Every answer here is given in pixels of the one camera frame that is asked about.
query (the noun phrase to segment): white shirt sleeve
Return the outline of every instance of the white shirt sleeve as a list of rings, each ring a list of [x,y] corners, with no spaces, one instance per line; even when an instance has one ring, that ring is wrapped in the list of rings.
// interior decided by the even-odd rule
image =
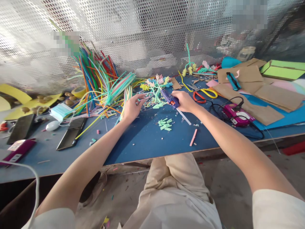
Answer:
[[[27,222],[22,229],[27,229]],[[70,208],[57,208],[41,215],[34,219],[32,228],[35,229],[75,229],[75,215]]]
[[[305,202],[289,194],[261,189],[253,193],[254,229],[305,228]]]

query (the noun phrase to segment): blue table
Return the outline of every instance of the blue table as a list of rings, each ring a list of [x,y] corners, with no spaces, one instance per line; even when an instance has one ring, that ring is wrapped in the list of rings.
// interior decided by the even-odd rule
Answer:
[[[185,79],[189,83],[193,78]],[[206,87],[204,82],[198,82],[197,86]],[[223,104],[227,100],[217,98],[215,103]],[[210,103],[203,105],[209,108]],[[107,158],[105,165],[133,162],[142,159],[208,150],[219,147],[212,135],[204,125],[192,114],[185,113],[186,117],[192,123],[191,126],[186,121],[182,122],[182,117],[170,106],[165,105],[160,109],[143,110],[126,132],[119,139],[118,143]],[[75,147],[56,151],[56,148],[63,137],[67,127],[60,127],[52,132],[41,132],[45,129],[46,124],[40,126],[31,138],[37,138],[35,147],[20,161],[20,163],[32,166],[39,176],[47,176],[63,173],[71,163],[81,155],[88,147],[92,138],[98,139],[109,131],[115,124],[119,116],[112,116],[109,119],[98,120],[86,133],[79,139]],[[158,121],[165,118],[172,118],[172,131],[160,130]],[[92,123],[95,118],[89,118],[86,126]],[[195,129],[198,129],[195,143],[197,145],[189,146]],[[260,133],[252,128],[239,128],[240,132],[259,137]],[[265,139],[282,138],[292,135],[305,133],[305,126],[288,126],[269,130],[265,133]],[[0,149],[7,149],[7,139],[0,140]],[[41,161],[50,160],[49,162],[40,163]],[[33,178],[33,174],[26,168],[11,166],[9,168],[0,168],[0,183],[17,181],[22,179]]]

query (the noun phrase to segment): white computer mouse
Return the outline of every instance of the white computer mouse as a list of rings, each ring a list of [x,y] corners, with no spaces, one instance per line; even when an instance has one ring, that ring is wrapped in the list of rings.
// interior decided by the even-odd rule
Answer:
[[[55,120],[50,122],[45,129],[47,131],[53,131],[56,130],[58,127],[59,127],[59,121]]]

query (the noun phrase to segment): concrete floor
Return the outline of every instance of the concrete floor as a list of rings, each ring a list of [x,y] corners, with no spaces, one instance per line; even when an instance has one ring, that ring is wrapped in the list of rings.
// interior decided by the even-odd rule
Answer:
[[[266,154],[305,197],[305,154],[285,156],[277,151]],[[203,162],[199,164],[199,168],[226,228],[253,228],[252,193],[239,168],[228,158]],[[116,229],[119,222],[123,226],[137,208],[147,173],[146,171],[109,177],[104,191],[92,206],[79,206],[76,228],[99,229],[106,216],[110,218],[110,229]]]

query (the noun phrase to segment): tape roll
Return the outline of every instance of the tape roll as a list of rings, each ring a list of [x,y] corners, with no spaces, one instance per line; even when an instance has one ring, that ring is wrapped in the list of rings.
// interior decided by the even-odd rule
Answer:
[[[86,93],[85,85],[78,86],[74,88],[71,93],[78,99],[81,99],[83,95]]]

